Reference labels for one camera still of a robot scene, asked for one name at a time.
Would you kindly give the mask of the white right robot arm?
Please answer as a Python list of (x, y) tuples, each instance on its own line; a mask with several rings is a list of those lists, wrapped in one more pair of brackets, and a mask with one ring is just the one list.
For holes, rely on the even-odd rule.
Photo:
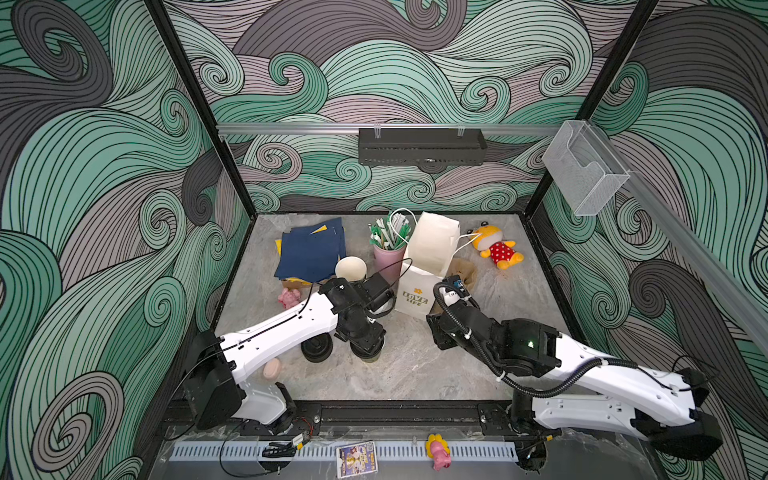
[(540, 322), (486, 316), (469, 294), (434, 289), (441, 313), (428, 316), (435, 344), (459, 347), (514, 391), (512, 417), (534, 431), (576, 428), (620, 433), (657, 452), (704, 461), (722, 446), (704, 412), (710, 376), (684, 367), (654, 370), (592, 349)]

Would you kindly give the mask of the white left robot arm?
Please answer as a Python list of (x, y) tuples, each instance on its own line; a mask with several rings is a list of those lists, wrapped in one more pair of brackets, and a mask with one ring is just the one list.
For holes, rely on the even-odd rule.
[(189, 347), (180, 382), (195, 428), (209, 430), (236, 418), (285, 430), (294, 415), (286, 388), (255, 384), (251, 376), (296, 346), (307, 360), (320, 363), (335, 339), (348, 343), (358, 358), (377, 360), (386, 335), (379, 320), (395, 302), (392, 285), (380, 274), (358, 281), (332, 278), (298, 305), (256, 325), (222, 336), (202, 332)]

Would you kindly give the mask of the green paper coffee cup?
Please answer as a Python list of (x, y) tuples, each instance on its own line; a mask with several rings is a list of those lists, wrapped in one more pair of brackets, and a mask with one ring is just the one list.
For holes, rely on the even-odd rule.
[(366, 350), (363, 350), (361, 348), (358, 348), (354, 344), (352, 344), (350, 346), (350, 348), (351, 348), (352, 353), (356, 357), (361, 359), (363, 362), (367, 362), (367, 363), (376, 362), (380, 358), (381, 352), (383, 350), (382, 347), (379, 347), (379, 348), (373, 349), (371, 351), (366, 351)]

